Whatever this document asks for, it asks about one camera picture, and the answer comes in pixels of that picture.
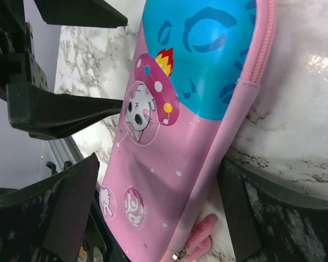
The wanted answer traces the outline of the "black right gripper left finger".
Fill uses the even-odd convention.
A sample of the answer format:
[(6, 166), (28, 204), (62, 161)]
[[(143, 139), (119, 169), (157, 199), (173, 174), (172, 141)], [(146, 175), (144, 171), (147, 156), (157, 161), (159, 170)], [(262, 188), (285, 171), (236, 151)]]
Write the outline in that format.
[(98, 171), (92, 154), (25, 188), (0, 188), (0, 261), (77, 261)]

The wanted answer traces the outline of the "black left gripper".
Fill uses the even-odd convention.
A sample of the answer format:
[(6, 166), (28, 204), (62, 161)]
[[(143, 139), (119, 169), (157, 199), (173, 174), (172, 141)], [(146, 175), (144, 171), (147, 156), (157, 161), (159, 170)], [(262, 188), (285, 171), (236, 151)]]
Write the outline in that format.
[[(125, 15), (103, 0), (39, 0), (38, 10), (50, 25), (117, 28), (128, 23)], [(24, 2), (0, 1), (0, 99), (5, 101), (7, 92), (13, 128), (36, 139), (62, 139), (119, 114), (123, 103), (55, 94), (47, 89), (46, 75), (34, 55), (32, 26), (25, 20)]]

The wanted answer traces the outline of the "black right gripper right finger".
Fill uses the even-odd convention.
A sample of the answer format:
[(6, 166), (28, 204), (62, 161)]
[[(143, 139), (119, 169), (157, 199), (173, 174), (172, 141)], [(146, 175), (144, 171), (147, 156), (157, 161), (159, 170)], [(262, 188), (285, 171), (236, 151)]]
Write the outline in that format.
[(328, 261), (328, 201), (225, 157), (220, 195), (236, 261)]

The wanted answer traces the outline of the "pink cartoon pencil case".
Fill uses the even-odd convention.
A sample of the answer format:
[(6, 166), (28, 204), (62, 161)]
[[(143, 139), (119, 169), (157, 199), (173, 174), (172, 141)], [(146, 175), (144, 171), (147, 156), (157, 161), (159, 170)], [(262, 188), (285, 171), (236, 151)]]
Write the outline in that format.
[(197, 222), (259, 90), (274, 1), (146, 1), (99, 192), (130, 261), (193, 261), (212, 245)]

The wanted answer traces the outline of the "aluminium rail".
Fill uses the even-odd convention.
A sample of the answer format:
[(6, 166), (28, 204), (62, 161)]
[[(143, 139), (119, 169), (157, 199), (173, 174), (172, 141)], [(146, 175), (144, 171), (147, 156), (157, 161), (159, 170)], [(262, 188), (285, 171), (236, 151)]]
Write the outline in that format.
[(58, 174), (83, 159), (84, 156), (71, 136), (43, 142), (41, 167), (42, 173), (47, 176)]

